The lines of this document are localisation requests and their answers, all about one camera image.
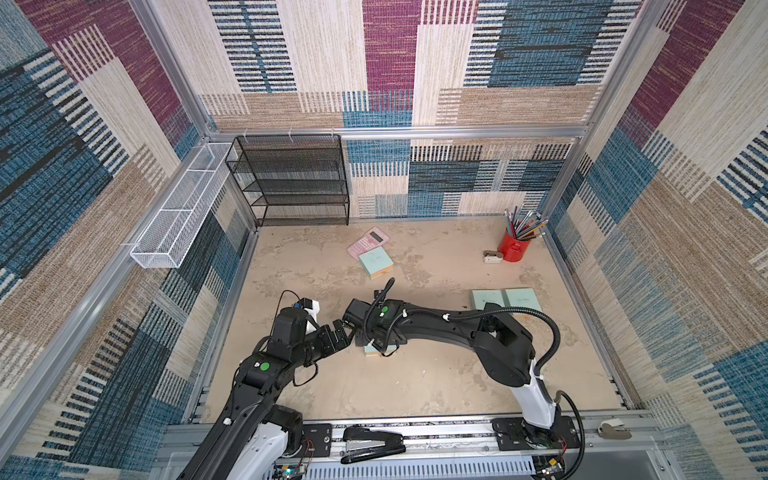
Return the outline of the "pink calculator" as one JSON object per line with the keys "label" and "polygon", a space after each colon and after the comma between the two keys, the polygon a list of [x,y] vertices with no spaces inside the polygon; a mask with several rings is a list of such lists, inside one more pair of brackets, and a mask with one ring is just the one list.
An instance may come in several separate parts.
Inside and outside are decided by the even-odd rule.
{"label": "pink calculator", "polygon": [[359,257],[371,250],[381,247],[390,240],[390,237],[380,228],[373,227],[361,238],[347,248],[347,253],[358,260]]}

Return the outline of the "white mesh wall basket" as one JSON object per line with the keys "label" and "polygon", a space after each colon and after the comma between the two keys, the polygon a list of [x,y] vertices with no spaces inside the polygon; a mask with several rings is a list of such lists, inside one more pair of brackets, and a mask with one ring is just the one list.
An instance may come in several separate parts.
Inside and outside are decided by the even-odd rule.
{"label": "white mesh wall basket", "polygon": [[130,252],[141,268],[181,266],[229,175],[230,148],[209,143],[195,155]]}

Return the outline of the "red pencil cup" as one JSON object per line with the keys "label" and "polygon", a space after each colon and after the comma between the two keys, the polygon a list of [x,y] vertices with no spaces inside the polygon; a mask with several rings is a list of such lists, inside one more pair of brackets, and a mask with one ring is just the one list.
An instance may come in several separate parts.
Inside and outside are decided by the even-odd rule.
{"label": "red pencil cup", "polygon": [[504,232],[503,238],[497,248],[497,252],[502,255],[503,260],[514,263],[523,259],[528,249],[530,240],[518,240],[509,233]]}

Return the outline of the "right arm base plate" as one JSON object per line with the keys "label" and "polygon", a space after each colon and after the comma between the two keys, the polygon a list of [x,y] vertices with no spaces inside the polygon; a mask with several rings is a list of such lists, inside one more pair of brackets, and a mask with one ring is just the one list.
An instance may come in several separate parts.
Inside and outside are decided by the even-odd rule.
{"label": "right arm base plate", "polygon": [[557,416],[551,428],[529,425],[520,417],[491,421],[501,451],[577,450],[582,446],[580,431],[570,416]]}

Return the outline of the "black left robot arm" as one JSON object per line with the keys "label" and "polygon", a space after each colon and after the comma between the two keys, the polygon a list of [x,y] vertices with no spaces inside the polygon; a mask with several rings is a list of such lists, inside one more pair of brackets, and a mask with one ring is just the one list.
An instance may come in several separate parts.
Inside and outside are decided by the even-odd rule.
{"label": "black left robot arm", "polygon": [[277,404],[300,367],[346,349],[356,326],[343,320],[308,332],[311,312],[286,307],[233,376],[230,395],[180,479],[261,479],[284,454],[301,448],[302,415]]}

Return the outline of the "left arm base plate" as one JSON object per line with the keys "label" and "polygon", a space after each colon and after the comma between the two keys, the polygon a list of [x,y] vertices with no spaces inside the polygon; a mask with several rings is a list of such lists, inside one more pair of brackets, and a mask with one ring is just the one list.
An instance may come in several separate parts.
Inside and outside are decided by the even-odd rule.
{"label": "left arm base plate", "polygon": [[282,426],[262,423],[245,447],[254,454],[267,449],[278,458],[326,458],[330,456],[332,425],[330,423]]}

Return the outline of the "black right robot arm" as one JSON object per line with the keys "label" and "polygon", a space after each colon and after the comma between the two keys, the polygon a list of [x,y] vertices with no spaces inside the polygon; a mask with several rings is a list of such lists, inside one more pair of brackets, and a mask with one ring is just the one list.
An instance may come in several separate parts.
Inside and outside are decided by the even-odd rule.
{"label": "black right robot arm", "polygon": [[584,446],[579,418],[563,414],[558,405],[566,394],[550,395],[541,376],[561,343],[553,319],[539,310],[494,303],[465,311],[421,307],[389,299],[393,285],[389,280],[370,303],[352,300],[343,315],[365,342],[384,350],[410,340],[431,340],[473,351],[488,377],[511,389],[521,409],[520,419],[491,423],[502,450],[569,452]]}

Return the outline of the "black stapler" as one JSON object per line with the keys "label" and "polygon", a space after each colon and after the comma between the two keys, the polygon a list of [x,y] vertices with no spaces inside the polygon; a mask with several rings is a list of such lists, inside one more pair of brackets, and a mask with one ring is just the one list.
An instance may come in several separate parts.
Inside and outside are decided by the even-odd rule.
{"label": "black stapler", "polygon": [[353,426],[344,430],[342,440],[345,450],[340,462],[345,465],[406,452],[404,437],[396,432]]}

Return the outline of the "mint drawer jewelry box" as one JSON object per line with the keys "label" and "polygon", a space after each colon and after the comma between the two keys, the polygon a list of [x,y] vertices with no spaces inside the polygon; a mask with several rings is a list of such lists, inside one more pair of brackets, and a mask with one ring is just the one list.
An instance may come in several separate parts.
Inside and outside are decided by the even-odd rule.
{"label": "mint drawer jewelry box", "polygon": [[532,288],[514,288],[504,290],[508,307],[522,307],[541,311],[541,304]]}

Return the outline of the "white tape dispenser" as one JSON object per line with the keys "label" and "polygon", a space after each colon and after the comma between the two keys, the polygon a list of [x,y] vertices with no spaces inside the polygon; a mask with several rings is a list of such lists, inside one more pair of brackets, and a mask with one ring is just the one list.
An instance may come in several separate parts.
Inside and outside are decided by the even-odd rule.
{"label": "white tape dispenser", "polygon": [[483,252],[483,261],[486,264],[499,264],[504,260],[504,255],[498,251],[486,250]]}

